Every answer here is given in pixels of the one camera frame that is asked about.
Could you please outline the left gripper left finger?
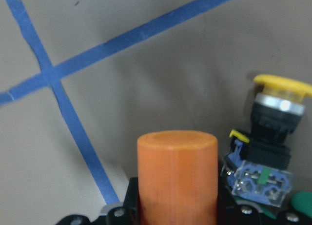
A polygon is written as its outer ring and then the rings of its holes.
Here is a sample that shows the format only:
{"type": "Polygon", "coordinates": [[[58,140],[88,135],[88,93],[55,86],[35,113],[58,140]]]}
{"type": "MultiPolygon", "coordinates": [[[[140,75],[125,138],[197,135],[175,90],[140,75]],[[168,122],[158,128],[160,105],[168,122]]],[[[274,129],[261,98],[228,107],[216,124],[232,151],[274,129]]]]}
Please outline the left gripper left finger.
{"type": "Polygon", "coordinates": [[[126,195],[122,204],[105,206],[97,219],[90,221],[84,215],[68,215],[57,222],[58,225],[138,225],[139,193],[138,178],[129,180],[126,195]]]}

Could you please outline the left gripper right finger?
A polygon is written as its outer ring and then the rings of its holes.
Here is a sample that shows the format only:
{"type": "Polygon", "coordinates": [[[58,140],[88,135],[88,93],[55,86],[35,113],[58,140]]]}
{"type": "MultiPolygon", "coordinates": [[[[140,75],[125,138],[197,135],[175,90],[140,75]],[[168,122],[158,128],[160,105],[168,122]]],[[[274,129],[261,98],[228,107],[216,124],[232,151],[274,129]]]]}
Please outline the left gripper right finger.
{"type": "Polygon", "coordinates": [[[219,225],[306,225],[270,219],[263,214],[263,209],[266,208],[255,202],[235,198],[226,186],[220,186],[218,189],[219,225]]]}

